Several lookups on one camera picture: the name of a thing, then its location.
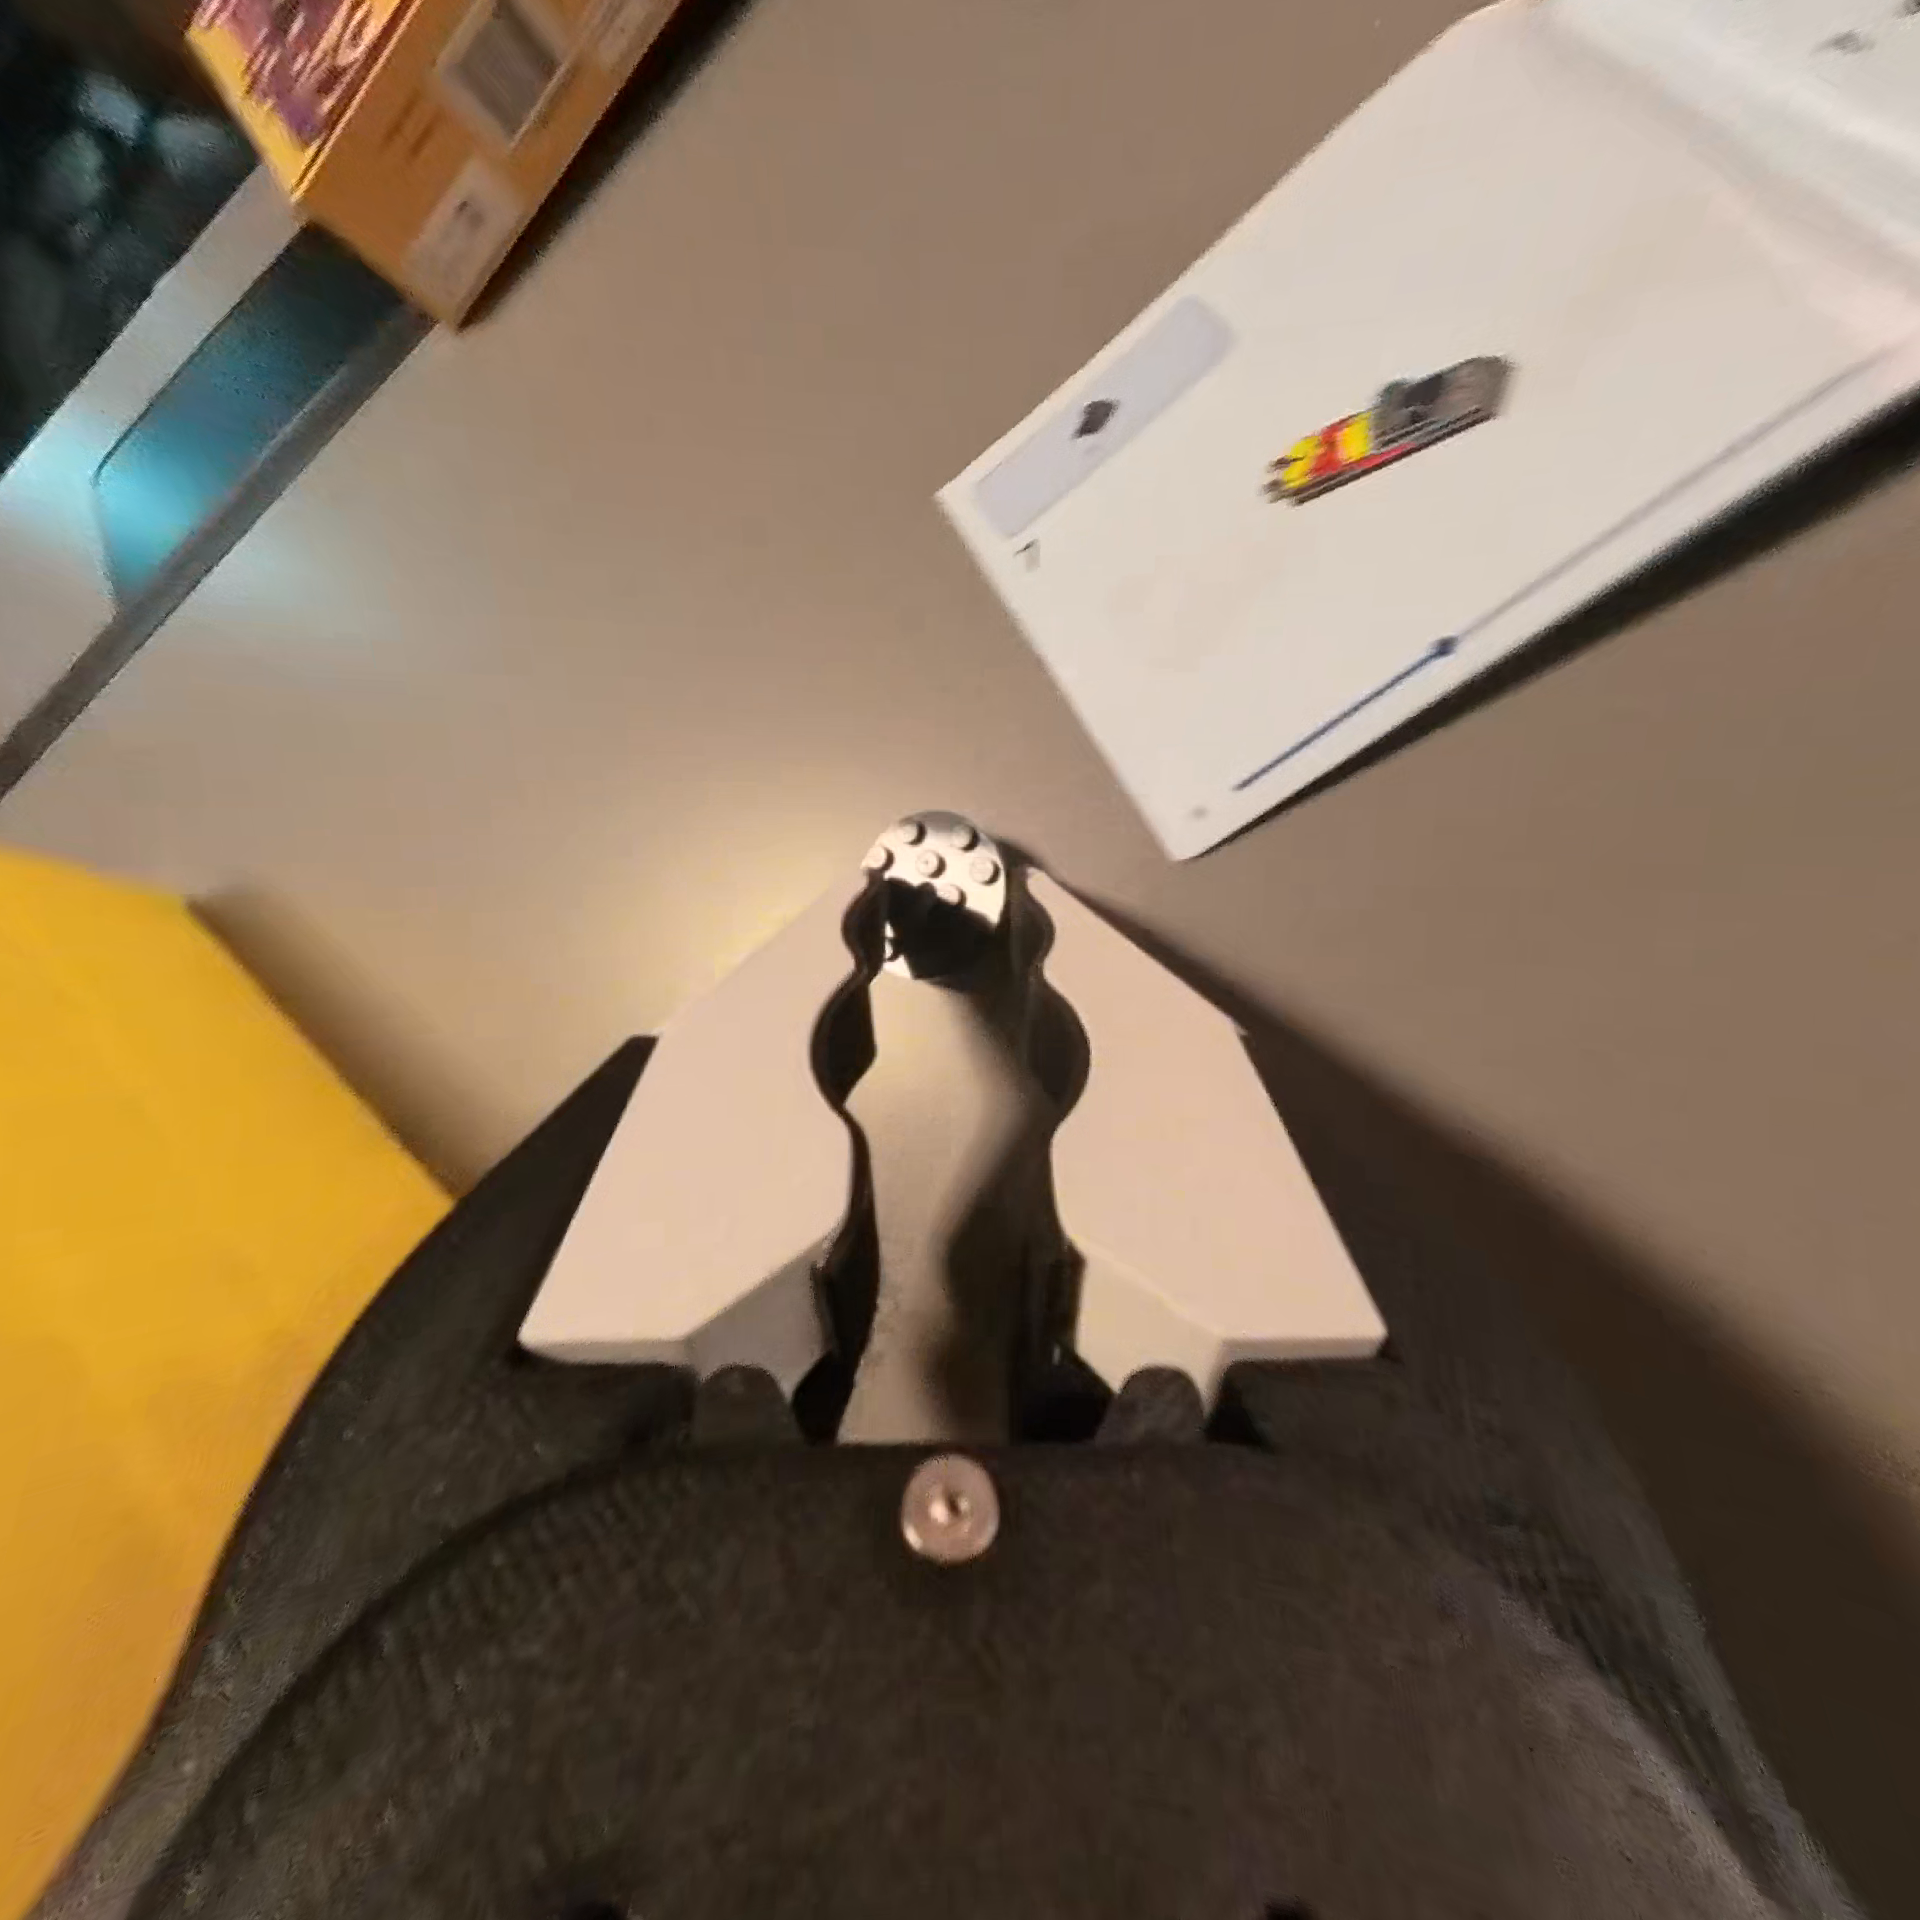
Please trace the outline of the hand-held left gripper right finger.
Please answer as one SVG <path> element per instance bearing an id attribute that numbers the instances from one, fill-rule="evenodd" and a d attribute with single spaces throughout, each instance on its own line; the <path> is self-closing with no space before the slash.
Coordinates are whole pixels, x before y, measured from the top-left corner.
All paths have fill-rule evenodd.
<path id="1" fill-rule="evenodd" d="M 1050 1145 L 1073 1353 L 1214 1401 L 1227 1372 L 1370 1360 L 1386 1321 L 1235 1018 L 1041 871 L 1037 984 L 1078 1038 Z"/>

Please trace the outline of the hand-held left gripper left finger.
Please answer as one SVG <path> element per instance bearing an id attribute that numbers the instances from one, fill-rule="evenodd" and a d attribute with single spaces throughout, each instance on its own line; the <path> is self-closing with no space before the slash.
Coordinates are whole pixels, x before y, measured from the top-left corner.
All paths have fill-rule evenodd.
<path id="1" fill-rule="evenodd" d="M 875 906 L 844 881 L 667 1018 L 519 1322 L 531 1356 L 796 1386 L 829 1353 L 818 1270 L 858 1145 L 821 1039 L 867 1008 Z"/>

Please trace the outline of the black round lego plate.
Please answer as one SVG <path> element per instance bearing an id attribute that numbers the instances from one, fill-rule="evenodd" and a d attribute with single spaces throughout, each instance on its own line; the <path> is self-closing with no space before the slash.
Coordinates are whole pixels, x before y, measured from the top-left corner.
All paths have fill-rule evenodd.
<path id="1" fill-rule="evenodd" d="M 1001 945 L 1011 864 L 970 815 L 922 809 L 890 823 L 861 856 L 879 888 L 879 950 L 890 974 L 961 990 Z"/>

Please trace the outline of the yellow plastic bin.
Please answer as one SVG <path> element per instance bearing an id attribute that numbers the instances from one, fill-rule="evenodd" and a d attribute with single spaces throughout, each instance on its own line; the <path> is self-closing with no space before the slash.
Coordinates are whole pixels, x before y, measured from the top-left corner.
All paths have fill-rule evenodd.
<path id="1" fill-rule="evenodd" d="M 4 1914 L 97 1816 L 305 1391 L 446 1212 L 183 897 L 4 848 Z"/>

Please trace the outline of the white instruction booklet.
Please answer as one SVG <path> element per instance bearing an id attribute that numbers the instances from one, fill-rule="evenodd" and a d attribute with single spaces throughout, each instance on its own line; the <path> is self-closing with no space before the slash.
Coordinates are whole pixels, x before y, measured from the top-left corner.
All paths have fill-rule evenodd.
<path id="1" fill-rule="evenodd" d="M 939 494 L 1163 853 L 1916 396 L 1916 5 L 1490 5 Z"/>

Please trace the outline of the orange cardboard box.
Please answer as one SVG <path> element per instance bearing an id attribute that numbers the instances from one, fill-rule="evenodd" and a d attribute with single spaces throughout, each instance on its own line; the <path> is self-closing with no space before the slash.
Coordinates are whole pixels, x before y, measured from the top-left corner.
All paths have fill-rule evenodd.
<path id="1" fill-rule="evenodd" d="M 206 1 L 186 46 L 299 218 L 460 327 L 678 12 Z"/>

